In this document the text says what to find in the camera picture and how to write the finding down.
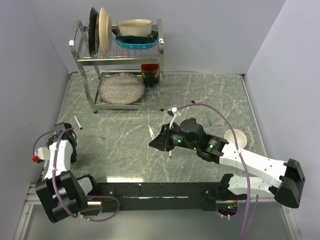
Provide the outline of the red white marker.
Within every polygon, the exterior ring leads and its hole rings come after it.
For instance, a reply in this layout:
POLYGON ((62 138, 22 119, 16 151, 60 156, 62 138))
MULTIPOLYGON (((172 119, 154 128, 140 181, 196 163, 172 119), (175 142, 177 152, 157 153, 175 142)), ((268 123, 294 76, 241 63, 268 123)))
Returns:
POLYGON ((155 135, 154 135, 153 130, 152 130, 150 125, 148 125, 148 129, 149 129, 149 134, 151 136, 151 139, 154 140, 155 139, 155 135))

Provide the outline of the purple pen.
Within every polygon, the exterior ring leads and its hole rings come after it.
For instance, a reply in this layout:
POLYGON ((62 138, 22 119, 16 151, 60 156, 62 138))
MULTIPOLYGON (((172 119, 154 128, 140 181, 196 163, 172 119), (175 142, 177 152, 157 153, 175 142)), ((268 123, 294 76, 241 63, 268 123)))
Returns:
POLYGON ((213 124, 212 124, 212 120, 211 120, 211 116, 210 116, 209 111, 206 111, 206 115, 207 115, 209 126, 211 127, 213 124))

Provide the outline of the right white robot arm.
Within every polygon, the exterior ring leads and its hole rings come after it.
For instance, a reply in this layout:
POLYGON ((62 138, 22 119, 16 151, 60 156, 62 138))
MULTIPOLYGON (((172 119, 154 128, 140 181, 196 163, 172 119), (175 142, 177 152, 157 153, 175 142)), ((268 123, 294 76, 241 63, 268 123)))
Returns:
POLYGON ((162 152, 169 152, 175 147, 194 150, 198 157, 207 162, 247 171, 250 177, 223 176, 218 192, 224 199, 250 193, 260 197, 273 196, 288 208, 297 209, 300 206, 306 178, 297 160, 276 160, 237 148, 224 138, 206 133, 194 118, 186 119, 181 124, 162 125, 158 136, 148 145, 162 152))

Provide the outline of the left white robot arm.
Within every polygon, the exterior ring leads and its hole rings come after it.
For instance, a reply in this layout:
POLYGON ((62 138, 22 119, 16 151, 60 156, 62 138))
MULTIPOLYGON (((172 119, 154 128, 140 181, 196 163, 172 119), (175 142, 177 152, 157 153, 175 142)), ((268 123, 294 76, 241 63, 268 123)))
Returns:
POLYGON ((69 212, 76 215, 89 211, 88 201, 95 200, 100 189, 91 175, 76 178, 71 172, 71 164, 77 162, 76 135, 71 124, 56 124, 46 145, 50 152, 49 167, 43 180, 35 185, 35 191, 48 219, 57 223, 70 215, 56 191, 69 212))

